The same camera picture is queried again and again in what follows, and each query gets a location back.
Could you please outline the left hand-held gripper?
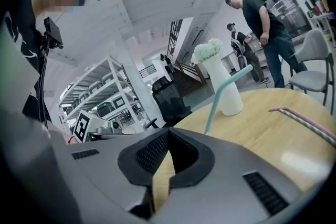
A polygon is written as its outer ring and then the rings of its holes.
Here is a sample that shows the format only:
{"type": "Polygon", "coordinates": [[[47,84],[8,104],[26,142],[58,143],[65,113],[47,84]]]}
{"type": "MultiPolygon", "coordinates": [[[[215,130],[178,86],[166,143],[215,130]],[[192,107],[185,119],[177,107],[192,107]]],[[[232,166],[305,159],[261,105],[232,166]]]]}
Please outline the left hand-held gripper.
{"type": "Polygon", "coordinates": [[[84,110],[80,111],[77,123],[73,129],[73,136],[78,143],[106,140],[122,134],[118,122],[104,120],[84,110]]]}

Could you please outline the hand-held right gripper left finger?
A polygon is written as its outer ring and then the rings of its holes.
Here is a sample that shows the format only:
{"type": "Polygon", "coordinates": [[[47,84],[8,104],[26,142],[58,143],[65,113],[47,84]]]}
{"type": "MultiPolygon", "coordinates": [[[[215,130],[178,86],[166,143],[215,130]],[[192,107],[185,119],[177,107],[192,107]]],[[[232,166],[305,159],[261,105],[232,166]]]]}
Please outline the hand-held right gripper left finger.
{"type": "Polygon", "coordinates": [[[153,197],[153,176],[159,169],[169,149],[169,129],[154,129],[145,132],[144,139],[124,148],[118,156],[118,167],[133,185],[145,187],[140,205],[130,213],[149,219],[155,213],[153,197]]]}

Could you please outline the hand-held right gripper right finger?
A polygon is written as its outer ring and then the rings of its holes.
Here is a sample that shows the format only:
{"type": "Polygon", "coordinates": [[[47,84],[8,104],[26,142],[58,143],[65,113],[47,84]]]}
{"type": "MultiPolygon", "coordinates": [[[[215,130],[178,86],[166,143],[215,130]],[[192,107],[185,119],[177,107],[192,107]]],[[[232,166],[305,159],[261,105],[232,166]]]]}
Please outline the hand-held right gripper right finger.
{"type": "Polygon", "coordinates": [[[196,186],[215,165],[214,152],[203,141],[205,135],[171,127],[167,138],[175,171],[169,181],[170,189],[196,186]]]}

